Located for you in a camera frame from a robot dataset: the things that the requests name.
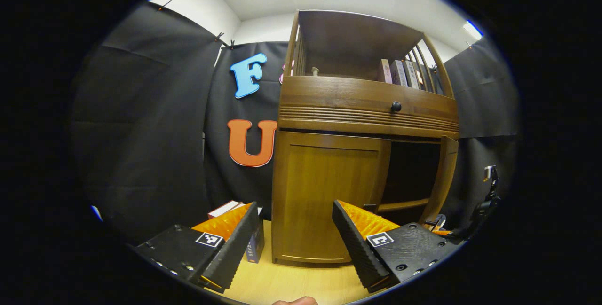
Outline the black backdrop cloth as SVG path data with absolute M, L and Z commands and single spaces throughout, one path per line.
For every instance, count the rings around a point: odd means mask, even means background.
M 205 28 L 147 2 L 91 53 L 71 115 L 83 188 L 103 221 L 137 246 L 197 226 L 234 200 L 271 221 L 285 42 L 222 48 Z M 492 153 L 506 176 L 519 93 L 498 48 L 478 41 L 444 63 L 459 112 L 459 155 Z

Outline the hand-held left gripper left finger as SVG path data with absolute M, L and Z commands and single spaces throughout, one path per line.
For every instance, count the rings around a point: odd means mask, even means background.
M 251 202 L 197 226 L 174 224 L 134 251 L 183 282 L 223 293 L 259 225 L 258 204 Z

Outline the wooden double-door shoe cabinet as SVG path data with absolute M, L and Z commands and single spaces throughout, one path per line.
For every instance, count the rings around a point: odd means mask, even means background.
M 340 11 L 298 11 L 285 59 L 285 76 L 357 78 L 378 81 L 381 59 L 413 63 L 420 90 L 445 95 L 454 92 L 444 63 L 425 33 L 391 20 Z M 386 139 L 392 142 L 381 201 L 397 203 L 430 198 L 438 171 L 441 138 L 459 142 L 459 133 L 354 122 L 348 118 L 279 118 L 277 131 L 335 134 Z M 419 222 L 424 207 L 377 214 L 403 222 Z

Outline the wooden cabinet door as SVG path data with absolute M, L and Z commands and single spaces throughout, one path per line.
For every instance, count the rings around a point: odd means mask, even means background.
M 275 264 L 346 264 L 333 203 L 381 201 L 392 142 L 335 134 L 277 131 L 271 243 Z
M 434 187 L 424 207 L 419 223 L 426 224 L 429 221 L 433 222 L 447 200 L 456 169 L 458 149 L 458 141 L 447 136 L 441 138 L 438 171 Z

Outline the white red book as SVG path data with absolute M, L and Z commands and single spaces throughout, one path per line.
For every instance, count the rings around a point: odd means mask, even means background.
M 220 207 L 217 207 L 215 210 L 210 211 L 208 213 L 208 219 L 214 219 L 216 217 L 219 217 L 220 215 L 223 215 L 224 213 L 227 213 L 228 211 L 235 210 L 243 206 L 245 206 L 245 203 L 243 202 L 230 200 L 229 202 L 221 205 Z

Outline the dark blue book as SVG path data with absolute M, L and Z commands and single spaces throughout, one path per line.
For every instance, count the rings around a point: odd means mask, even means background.
M 246 248 L 247 261 L 258 264 L 264 249 L 264 220 L 260 219 L 258 226 L 254 230 Z

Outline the wooden inner shelf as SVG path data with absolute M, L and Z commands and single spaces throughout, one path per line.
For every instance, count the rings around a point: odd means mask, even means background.
M 399 211 L 404 209 L 411 209 L 414 207 L 424 207 L 428 204 L 429 198 L 406 201 L 406 202 L 397 202 L 397 203 L 382 203 L 378 206 L 378 212 L 386 212 L 386 211 Z

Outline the grey book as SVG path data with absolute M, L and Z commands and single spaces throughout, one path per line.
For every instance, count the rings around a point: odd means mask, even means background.
M 408 87 L 408 81 L 404 69 L 404 62 L 400 60 L 391 61 L 390 72 L 393 84 Z

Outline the small ceiling light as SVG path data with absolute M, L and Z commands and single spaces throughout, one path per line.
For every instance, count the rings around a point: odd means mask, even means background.
M 483 37 L 483 33 L 469 20 L 466 20 L 462 28 L 476 41 L 481 40 Z

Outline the wooden cabinet drawer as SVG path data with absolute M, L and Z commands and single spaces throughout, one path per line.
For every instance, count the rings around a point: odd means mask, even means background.
M 391 104 L 402 104 L 391 112 Z M 455 99 L 420 89 L 357 78 L 288 76 L 279 118 L 348 118 L 354 122 L 459 133 Z

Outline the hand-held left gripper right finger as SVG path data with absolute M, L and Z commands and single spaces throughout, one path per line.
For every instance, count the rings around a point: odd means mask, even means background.
M 462 244 L 416 222 L 398 225 L 342 200 L 333 202 L 333 223 L 360 282 L 370 293 L 409 283 Z

